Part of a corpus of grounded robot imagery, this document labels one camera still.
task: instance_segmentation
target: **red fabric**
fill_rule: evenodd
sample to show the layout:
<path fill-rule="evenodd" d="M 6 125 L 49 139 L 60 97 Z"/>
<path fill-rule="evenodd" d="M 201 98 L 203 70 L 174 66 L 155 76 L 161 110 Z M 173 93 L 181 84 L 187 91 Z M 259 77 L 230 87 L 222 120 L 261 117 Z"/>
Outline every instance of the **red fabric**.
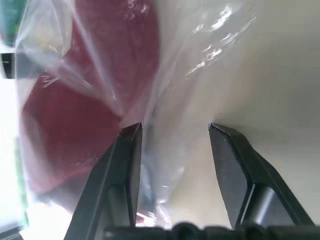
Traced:
<path fill-rule="evenodd" d="M 22 110 L 36 152 L 25 165 L 37 193 L 88 174 L 120 132 L 114 107 L 125 114 L 158 66 L 158 26 L 148 0 L 75 0 L 75 9 L 63 65 L 39 76 Z M 44 79 L 57 77 L 45 87 Z M 84 90 L 75 85 L 83 80 Z M 104 104 L 113 99 L 111 89 L 113 108 Z"/>

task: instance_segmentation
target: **white wall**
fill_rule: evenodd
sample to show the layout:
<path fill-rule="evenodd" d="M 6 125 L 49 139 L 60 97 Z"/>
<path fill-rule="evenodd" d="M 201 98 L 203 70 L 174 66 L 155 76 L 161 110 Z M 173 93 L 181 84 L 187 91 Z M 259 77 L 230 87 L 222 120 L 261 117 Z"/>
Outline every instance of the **white wall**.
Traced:
<path fill-rule="evenodd" d="M 17 104 L 15 80 L 0 78 L 0 232 L 17 227 L 23 215 L 16 172 Z"/>
<path fill-rule="evenodd" d="M 216 121 L 236 128 L 320 224 L 320 1 L 265 0 L 257 30 Z M 212 75 L 212 81 L 220 81 Z M 200 86 L 198 97 L 215 84 Z M 174 222 L 229 225 L 209 135 L 194 146 L 169 201 Z"/>

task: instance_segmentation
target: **red cloth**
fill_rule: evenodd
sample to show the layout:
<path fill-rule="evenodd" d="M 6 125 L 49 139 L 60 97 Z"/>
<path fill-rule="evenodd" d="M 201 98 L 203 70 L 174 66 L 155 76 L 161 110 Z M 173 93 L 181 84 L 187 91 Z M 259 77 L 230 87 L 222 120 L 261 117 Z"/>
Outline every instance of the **red cloth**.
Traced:
<path fill-rule="evenodd" d="M 39 76 L 22 110 L 36 152 L 25 165 L 38 194 L 90 172 L 120 132 L 117 114 L 133 106 L 158 66 L 159 33 L 149 0 L 75 0 L 75 10 L 63 65 Z M 45 87 L 44 79 L 57 77 Z M 75 85 L 84 80 L 87 88 Z"/>

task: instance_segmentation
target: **green object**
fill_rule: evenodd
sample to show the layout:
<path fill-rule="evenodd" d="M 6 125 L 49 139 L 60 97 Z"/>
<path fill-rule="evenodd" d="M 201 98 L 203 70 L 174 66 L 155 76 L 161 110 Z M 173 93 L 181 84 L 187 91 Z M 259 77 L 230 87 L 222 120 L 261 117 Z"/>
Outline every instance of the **green object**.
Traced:
<path fill-rule="evenodd" d="M 2 41 L 14 47 L 26 0 L 0 0 L 0 34 Z"/>
<path fill-rule="evenodd" d="M 21 224 L 24 228 L 26 228 L 29 226 L 29 220 L 27 215 L 28 200 L 27 200 L 26 183 L 24 178 L 24 168 L 23 168 L 21 157 L 20 157 L 18 139 L 15 141 L 15 167 L 16 167 L 16 176 L 17 176 L 17 182 L 18 182 L 18 191 L 20 195 L 20 203 L 23 207 L 23 220 Z"/>

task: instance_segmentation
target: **plastic bag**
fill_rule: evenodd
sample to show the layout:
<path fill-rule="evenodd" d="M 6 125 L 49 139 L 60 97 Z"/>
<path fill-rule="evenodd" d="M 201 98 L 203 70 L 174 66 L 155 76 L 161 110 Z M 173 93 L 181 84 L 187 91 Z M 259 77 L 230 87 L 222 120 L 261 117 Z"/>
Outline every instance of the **plastic bag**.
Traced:
<path fill-rule="evenodd" d="M 64 236 L 92 167 L 150 89 L 158 63 L 149 0 L 27 1 L 16 79 L 30 238 L 40 229 Z"/>
<path fill-rule="evenodd" d="M 171 225 L 163 204 L 232 84 L 258 1 L 27 2 L 16 44 L 27 234 L 63 237 L 96 159 L 136 122 L 137 223 Z"/>
<path fill-rule="evenodd" d="M 166 202 L 185 164 L 202 158 L 199 144 L 223 112 L 259 7 L 259 0 L 158 2 L 163 55 L 144 119 L 139 225 L 171 227 Z"/>

